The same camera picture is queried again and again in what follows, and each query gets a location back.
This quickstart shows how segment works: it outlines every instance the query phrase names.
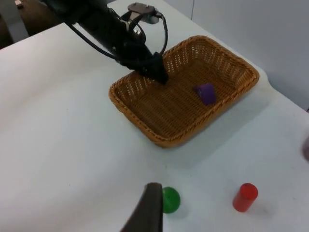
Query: white table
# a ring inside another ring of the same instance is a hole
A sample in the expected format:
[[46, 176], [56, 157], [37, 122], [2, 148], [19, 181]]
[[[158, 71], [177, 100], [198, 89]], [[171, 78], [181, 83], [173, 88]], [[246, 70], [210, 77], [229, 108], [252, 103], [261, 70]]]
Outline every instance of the white table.
[[[166, 3], [143, 2], [166, 15], [168, 47], [213, 38]], [[130, 3], [110, 6], [121, 14]], [[143, 27], [159, 50], [162, 26]], [[156, 181], [182, 196], [165, 232], [307, 232], [309, 116], [256, 68], [260, 81], [239, 103], [183, 146], [161, 149], [108, 98], [129, 70], [65, 25], [1, 50], [0, 231], [116, 232]], [[242, 214], [232, 199], [245, 182], [259, 197]]]

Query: woven basket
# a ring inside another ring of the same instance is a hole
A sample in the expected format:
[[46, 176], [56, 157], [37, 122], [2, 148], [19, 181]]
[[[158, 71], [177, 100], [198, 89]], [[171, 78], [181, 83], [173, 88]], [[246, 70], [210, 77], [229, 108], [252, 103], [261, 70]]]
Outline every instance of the woven basket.
[[[161, 147], [179, 145], [251, 89], [259, 73], [206, 36], [194, 36], [164, 55], [166, 85], [137, 72], [110, 87], [115, 106], [151, 141]], [[217, 102], [204, 105], [194, 86], [214, 85]]]

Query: purple object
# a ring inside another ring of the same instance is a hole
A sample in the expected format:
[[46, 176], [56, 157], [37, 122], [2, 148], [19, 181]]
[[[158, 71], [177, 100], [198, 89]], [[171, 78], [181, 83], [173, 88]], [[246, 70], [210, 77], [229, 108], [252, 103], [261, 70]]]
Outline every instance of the purple object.
[[213, 84], [195, 86], [194, 91], [205, 105], [214, 104], [216, 102], [216, 93]]

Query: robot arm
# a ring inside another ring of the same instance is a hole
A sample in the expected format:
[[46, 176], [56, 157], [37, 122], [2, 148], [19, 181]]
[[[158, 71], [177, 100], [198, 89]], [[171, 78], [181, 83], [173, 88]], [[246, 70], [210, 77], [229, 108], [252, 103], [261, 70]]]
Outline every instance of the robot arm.
[[[105, 0], [42, 0], [76, 34], [100, 53], [115, 59], [142, 76], [162, 84], [168, 80], [162, 55], [166, 49], [168, 30], [164, 16], [153, 6], [133, 3], [128, 12], [119, 16], [108, 8]], [[152, 54], [145, 45], [146, 35], [138, 23], [156, 23], [162, 19], [165, 43], [160, 53]], [[104, 51], [84, 36], [74, 24], [79, 24], [108, 51]]]

